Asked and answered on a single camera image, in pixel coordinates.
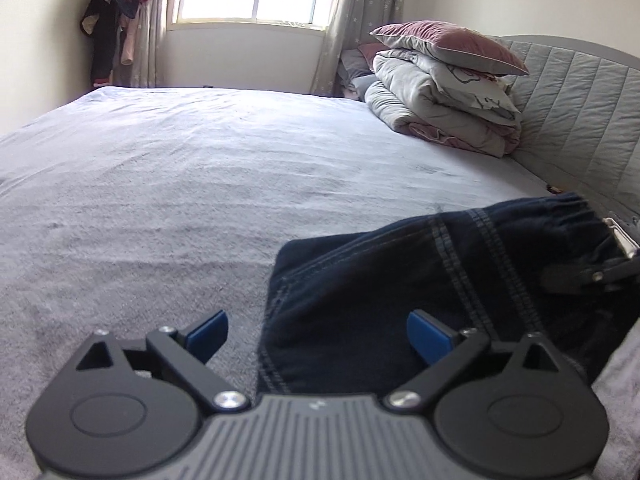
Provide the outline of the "dark blue jeans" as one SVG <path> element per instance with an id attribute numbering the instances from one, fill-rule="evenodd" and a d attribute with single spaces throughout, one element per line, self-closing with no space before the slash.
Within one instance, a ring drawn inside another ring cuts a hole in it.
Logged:
<path id="1" fill-rule="evenodd" d="M 579 274 L 623 258 L 576 194 L 291 240 L 269 282 L 257 390 L 384 396 L 424 369 L 414 310 L 495 341 L 543 333 L 593 382 L 638 320 L 639 284 L 608 292 Z"/>

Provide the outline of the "hanging dark clothes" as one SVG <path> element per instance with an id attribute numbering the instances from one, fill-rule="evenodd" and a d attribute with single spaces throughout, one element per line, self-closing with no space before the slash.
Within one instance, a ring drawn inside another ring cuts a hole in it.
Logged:
<path id="1" fill-rule="evenodd" d="M 110 83 L 122 20 L 133 20 L 149 0 L 90 0 L 79 27 L 93 42 L 90 82 L 93 88 Z"/>

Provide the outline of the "grey bed sheet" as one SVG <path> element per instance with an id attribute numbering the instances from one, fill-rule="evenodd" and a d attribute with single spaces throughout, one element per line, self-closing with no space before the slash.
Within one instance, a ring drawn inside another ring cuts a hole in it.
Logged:
<path id="1" fill-rule="evenodd" d="M 514 158 L 394 133 L 362 104 L 106 88 L 1 140 L 6 479 L 634 479 L 639 317 L 593 382 L 543 333 L 490 347 L 424 412 L 394 391 L 259 393 L 291 240 L 551 194 Z M 204 412 L 147 333 L 224 310 Z"/>

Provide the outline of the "grey quilted headboard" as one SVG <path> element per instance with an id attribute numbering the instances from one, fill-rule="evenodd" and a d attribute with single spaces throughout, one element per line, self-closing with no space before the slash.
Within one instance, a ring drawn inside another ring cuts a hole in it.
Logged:
<path id="1" fill-rule="evenodd" d="M 527 66 L 511 99 L 522 112 L 513 156 L 548 185 L 584 196 L 639 235 L 639 60 L 594 42 L 504 36 Z"/>

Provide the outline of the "folded white pink duvet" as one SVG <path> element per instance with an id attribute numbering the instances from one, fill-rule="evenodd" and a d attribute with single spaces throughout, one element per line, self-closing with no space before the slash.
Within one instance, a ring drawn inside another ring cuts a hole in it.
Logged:
<path id="1" fill-rule="evenodd" d="M 364 102 L 392 130 L 501 158 L 520 144 L 522 113 L 492 75 L 404 49 L 378 52 Z"/>

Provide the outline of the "pink pillow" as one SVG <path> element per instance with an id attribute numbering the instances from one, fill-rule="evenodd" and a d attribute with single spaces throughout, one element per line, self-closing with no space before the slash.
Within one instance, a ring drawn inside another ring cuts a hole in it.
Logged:
<path id="1" fill-rule="evenodd" d="M 380 26 L 370 35 L 390 49 L 420 52 L 448 65 L 496 76 L 526 76 L 525 63 L 497 41 L 475 30 L 442 21 Z"/>

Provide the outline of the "grey patterned curtain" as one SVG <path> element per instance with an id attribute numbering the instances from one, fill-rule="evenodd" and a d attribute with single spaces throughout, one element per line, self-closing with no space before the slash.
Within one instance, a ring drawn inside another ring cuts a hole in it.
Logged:
<path id="1" fill-rule="evenodd" d="M 332 0 L 310 92 L 332 96 L 337 89 L 341 53 L 368 41 L 370 31 L 378 26 L 399 21 L 403 7 L 404 0 Z"/>

